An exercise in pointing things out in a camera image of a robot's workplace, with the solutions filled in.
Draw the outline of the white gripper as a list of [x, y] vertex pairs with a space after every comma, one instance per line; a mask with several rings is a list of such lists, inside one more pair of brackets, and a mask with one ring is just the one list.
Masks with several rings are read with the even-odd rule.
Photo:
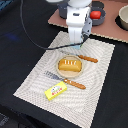
[[90, 17], [88, 17], [85, 21], [85, 25], [82, 29], [82, 39], [83, 41], [86, 41], [89, 38], [89, 35], [91, 34], [91, 28], [92, 28], [92, 20]]

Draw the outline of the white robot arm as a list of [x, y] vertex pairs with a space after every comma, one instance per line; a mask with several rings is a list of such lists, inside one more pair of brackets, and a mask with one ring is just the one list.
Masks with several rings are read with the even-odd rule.
[[49, 3], [66, 3], [69, 39], [71, 43], [83, 43], [91, 33], [90, 19], [92, 0], [46, 0]]

